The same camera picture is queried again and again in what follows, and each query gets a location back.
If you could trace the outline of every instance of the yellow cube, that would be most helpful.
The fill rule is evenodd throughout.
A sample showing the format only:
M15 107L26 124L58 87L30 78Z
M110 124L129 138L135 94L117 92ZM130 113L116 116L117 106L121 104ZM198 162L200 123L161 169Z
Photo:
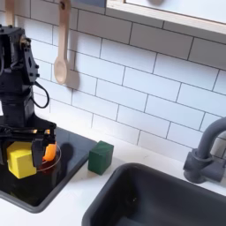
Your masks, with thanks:
M27 142L14 142L7 148L9 171L18 179L36 174L33 166L32 144Z

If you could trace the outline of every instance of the black tray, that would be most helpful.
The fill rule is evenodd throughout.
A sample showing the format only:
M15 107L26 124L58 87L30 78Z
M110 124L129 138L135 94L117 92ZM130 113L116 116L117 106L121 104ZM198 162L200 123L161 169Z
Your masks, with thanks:
M53 169L18 180L8 166L0 165L0 198L31 213L40 213L87 161L89 151L96 145L93 140L60 128L56 129L56 141L62 157Z

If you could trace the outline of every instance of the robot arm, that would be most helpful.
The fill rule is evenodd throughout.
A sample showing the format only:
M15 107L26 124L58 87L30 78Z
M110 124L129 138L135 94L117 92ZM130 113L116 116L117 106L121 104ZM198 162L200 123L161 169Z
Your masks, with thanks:
M56 142L57 125L34 113L34 105L40 106L34 101L33 86L46 92L48 101L44 107L49 104L48 92L36 81L38 68L25 30L0 26L0 100L4 113L0 116L0 164L7 163L7 147L12 142L23 141L32 143L33 164L41 166L46 146Z

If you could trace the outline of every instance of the green block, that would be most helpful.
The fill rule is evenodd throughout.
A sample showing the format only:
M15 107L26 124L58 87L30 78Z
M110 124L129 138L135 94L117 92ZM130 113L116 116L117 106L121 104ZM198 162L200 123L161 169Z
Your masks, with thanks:
M114 146L100 141L88 156L88 170L102 175L112 162Z

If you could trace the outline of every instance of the gray faucet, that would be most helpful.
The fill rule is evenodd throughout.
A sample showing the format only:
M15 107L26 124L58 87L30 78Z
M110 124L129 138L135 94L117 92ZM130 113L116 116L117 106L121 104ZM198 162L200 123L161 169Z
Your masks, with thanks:
M185 178L195 184L207 179L221 182L225 170L225 162L214 160L210 154L217 136L226 131L226 117L213 122L203 133L199 147L193 149L185 161Z

